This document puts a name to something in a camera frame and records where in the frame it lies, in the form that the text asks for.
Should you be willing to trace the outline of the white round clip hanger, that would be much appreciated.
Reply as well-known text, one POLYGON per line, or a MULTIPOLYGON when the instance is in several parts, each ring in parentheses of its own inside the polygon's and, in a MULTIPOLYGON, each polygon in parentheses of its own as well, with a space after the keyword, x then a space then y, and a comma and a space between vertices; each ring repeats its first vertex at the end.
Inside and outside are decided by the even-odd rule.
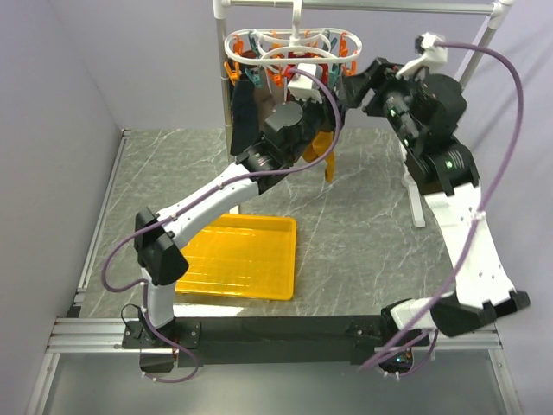
POLYGON ((223 41, 230 60, 246 66, 275 69, 301 63, 341 65, 359 58, 363 43, 354 33, 331 27, 301 27, 303 1, 270 1, 269 4, 289 6, 291 26, 232 32, 223 41))

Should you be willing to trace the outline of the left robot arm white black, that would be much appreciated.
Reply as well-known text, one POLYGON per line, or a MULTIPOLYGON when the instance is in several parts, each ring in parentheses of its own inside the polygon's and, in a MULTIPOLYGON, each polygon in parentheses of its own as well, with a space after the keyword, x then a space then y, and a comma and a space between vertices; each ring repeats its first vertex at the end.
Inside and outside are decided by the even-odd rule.
POLYGON ((140 321, 152 347, 172 339, 175 286, 189 268, 181 249, 231 208, 302 171, 297 161, 319 133, 340 133, 344 116, 335 94, 326 86, 315 90, 318 99, 278 105, 256 140, 207 185, 157 213, 146 208, 137 214, 133 246, 145 285, 140 321))

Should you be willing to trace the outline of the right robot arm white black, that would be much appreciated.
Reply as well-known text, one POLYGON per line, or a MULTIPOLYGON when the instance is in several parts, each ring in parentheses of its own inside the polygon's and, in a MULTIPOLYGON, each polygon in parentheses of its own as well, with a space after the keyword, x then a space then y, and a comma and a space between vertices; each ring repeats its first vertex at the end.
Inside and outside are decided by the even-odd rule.
POLYGON ((456 337, 530 306, 529 294, 506 275, 486 217, 479 210, 480 175, 471 151, 455 136, 467 108, 461 85, 426 66, 404 70, 384 58, 362 73, 337 82, 340 102, 385 118, 405 151, 405 166, 435 217, 452 265, 454 289, 433 301, 401 300, 382 310, 382 340, 398 345, 408 324, 428 306, 414 329, 436 329, 456 337))

